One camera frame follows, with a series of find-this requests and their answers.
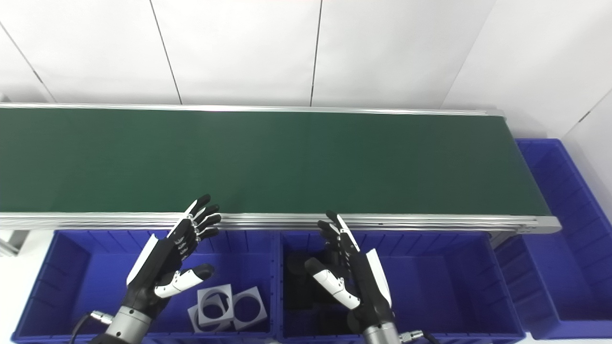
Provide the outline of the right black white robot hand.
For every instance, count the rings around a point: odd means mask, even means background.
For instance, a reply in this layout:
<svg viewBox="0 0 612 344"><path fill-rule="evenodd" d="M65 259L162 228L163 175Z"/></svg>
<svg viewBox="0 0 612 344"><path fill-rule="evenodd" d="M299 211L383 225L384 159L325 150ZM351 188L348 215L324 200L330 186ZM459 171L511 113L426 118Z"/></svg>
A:
<svg viewBox="0 0 612 344"><path fill-rule="evenodd" d="M393 324L391 292L378 253L363 251L338 213L329 210L326 216L317 226L327 248L337 254L336 264L310 258L304 263L306 272L349 310L349 327L355 333Z"/></svg>

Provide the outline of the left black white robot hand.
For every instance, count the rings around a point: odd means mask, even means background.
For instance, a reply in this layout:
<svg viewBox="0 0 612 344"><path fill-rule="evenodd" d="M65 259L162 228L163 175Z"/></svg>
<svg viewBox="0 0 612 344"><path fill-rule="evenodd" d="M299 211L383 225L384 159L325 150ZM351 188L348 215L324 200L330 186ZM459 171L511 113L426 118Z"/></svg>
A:
<svg viewBox="0 0 612 344"><path fill-rule="evenodd" d="M203 240L219 233L220 207L211 205L210 199L204 194L193 201L166 237L151 235L128 274L121 310L140 312L154 320L170 298L213 276L212 264L182 268Z"/></svg>

